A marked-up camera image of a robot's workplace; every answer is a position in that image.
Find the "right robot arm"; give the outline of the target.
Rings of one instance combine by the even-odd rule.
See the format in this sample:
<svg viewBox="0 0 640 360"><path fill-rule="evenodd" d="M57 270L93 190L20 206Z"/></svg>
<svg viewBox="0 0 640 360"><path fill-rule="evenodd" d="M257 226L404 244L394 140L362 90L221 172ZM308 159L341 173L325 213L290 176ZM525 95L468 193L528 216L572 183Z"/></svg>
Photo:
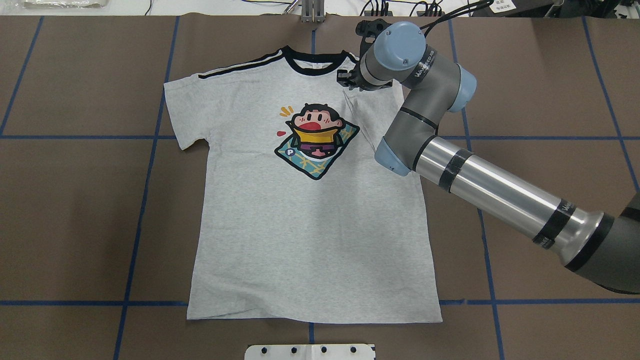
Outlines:
<svg viewBox="0 0 640 360"><path fill-rule="evenodd" d="M378 91L397 81L409 90L375 149L378 164L399 176L418 173L608 291L639 293L638 194L618 216L588 212L446 141L438 135L441 120L466 107L477 79L439 55L426 43L426 31L412 22L362 20L355 34L361 37L359 60L352 70L338 71L337 82L350 90Z"/></svg>

